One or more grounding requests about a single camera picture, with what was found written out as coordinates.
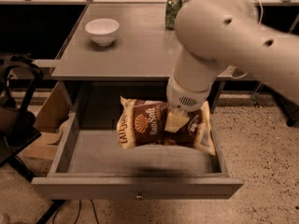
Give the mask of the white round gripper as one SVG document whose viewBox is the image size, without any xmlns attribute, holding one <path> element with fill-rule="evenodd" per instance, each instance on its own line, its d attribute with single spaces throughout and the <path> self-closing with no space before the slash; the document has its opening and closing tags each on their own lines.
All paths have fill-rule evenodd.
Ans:
<svg viewBox="0 0 299 224">
<path fill-rule="evenodd" d="M 174 77 L 170 77 L 166 87 L 166 97 L 173 108 L 167 114 L 164 129 L 169 133 L 176 133 L 186 125 L 190 120 L 187 112 L 200 109 L 210 91 L 211 87 L 203 91 L 188 91 L 180 86 Z"/>
</svg>

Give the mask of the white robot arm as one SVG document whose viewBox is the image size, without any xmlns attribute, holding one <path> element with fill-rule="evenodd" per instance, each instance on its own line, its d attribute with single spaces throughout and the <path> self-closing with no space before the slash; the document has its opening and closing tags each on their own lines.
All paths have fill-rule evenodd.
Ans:
<svg viewBox="0 0 299 224">
<path fill-rule="evenodd" d="M 252 0 L 191 0 L 176 16 L 182 50 L 168 81 L 167 101 L 193 112 L 228 66 L 252 74 L 299 104 L 299 36 L 258 23 Z"/>
</svg>

